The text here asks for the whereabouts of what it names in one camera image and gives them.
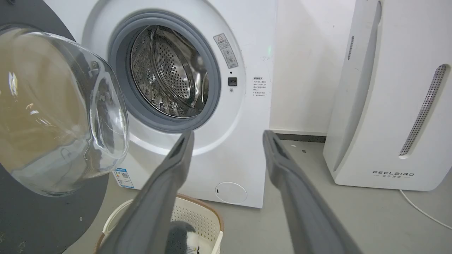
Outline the grey warning label sticker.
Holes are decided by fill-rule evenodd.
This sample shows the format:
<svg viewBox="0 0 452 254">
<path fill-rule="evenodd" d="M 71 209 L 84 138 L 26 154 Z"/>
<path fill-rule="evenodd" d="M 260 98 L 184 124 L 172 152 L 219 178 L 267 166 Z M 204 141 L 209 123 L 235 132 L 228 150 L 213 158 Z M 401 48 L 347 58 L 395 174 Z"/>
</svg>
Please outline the grey warning label sticker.
<svg viewBox="0 0 452 254">
<path fill-rule="evenodd" d="M 220 49 L 228 68 L 231 69 L 238 67 L 238 61 L 225 34 L 218 34 L 214 36 L 213 39 L 218 45 L 218 48 Z"/>
</svg>

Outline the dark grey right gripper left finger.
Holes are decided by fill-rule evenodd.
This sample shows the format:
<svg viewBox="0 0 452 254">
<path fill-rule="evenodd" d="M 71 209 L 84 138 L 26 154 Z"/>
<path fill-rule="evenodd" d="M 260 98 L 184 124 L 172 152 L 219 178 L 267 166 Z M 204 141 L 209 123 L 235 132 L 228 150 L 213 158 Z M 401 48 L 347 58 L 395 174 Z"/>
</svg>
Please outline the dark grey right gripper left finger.
<svg viewBox="0 0 452 254">
<path fill-rule="evenodd" d="M 176 195 L 187 179 L 193 149 L 194 132 L 183 132 L 97 254 L 164 254 Z"/>
</svg>

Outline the washing machine door with glass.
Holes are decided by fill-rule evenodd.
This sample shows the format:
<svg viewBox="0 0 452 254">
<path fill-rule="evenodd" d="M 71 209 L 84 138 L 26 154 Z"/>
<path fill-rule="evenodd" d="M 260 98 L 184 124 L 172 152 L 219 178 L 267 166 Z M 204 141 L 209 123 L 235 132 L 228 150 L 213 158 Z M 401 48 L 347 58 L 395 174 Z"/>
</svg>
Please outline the washing machine door with glass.
<svg viewBox="0 0 452 254">
<path fill-rule="evenodd" d="M 63 254 L 129 146 L 111 66 L 48 0 L 0 0 L 0 254 Z"/>
</svg>

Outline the white perforated laundry basket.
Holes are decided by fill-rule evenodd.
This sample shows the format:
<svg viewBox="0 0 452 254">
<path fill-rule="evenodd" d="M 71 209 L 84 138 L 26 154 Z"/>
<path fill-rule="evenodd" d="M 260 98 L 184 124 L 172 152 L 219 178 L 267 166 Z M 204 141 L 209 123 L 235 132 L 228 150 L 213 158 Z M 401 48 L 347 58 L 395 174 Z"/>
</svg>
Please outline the white perforated laundry basket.
<svg viewBox="0 0 452 254">
<path fill-rule="evenodd" d="M 97 254 L 103 242 L 108 238 L 133 199 L 119 205 L 106 220 L 93 254 Z M 191 224 L 198 234 L 198 254 L 221 254 L 221 242 L 224 235 L 224 222 L 216 209 L 198 199 L 177 194 L 171 221 L 184 221 Z"/>
</svg>

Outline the white Feelbird air purifier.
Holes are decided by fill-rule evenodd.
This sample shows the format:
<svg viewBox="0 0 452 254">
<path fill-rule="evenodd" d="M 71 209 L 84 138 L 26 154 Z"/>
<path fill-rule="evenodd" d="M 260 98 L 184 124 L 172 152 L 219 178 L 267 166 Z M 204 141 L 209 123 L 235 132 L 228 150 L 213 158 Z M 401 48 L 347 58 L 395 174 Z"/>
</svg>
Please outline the white Feelbird air purifier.
<svg viewBox="0 0 452 254">
<path fill-rule="evenodd" d="M 442 183 L 452 169 L 452 0 L 356 0 L 323 157 L 342 186 Z"/>
</svg>

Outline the white front-load washing machine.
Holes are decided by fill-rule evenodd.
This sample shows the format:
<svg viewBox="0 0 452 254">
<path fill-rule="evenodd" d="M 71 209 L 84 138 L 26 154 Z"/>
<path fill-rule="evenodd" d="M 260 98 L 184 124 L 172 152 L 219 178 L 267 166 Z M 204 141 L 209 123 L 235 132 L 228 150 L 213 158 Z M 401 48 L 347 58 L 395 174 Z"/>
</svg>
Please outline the white front-load washing machine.
<svg viewBox="0 0 452 254">
<path fill-rule="evenodd" d="M 277 0 L 48 0 L 81 45 L 115 72 L 130 146 L 117 168 L 136 190 L 194 132 L 179 192 L 262 208 Z M 238 61 L 229 69 L 214 36 Z"/>
</svg>

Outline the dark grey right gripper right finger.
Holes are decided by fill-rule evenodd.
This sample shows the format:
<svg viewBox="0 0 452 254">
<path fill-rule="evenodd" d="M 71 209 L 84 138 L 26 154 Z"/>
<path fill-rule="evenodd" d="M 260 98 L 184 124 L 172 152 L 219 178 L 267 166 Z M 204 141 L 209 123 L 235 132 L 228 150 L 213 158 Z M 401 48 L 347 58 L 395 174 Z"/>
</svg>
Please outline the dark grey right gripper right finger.
<svg viewBox="0 0 452 254">
<path fill-rule="evenodd" d="M 363 254 L 305 172 L 271 130 L 263 132 L 266 168 L 279 190 L 295 254 Z"/>
</svg>

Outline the blue energy label sticker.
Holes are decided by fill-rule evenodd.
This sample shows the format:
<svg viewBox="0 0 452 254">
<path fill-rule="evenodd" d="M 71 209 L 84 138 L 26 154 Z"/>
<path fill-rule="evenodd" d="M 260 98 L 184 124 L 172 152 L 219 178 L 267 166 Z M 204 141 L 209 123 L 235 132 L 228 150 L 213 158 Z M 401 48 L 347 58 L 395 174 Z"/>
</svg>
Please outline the blue energy label sticker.
<svg viewBox="0 0 452 254">
<path fill-rule="evenodd" d="M 116 181 L 120 187 L 135 189 L 126 169 L 117 168 L 113 171 L 113 174 L 115 175 Z"/>
</svg>

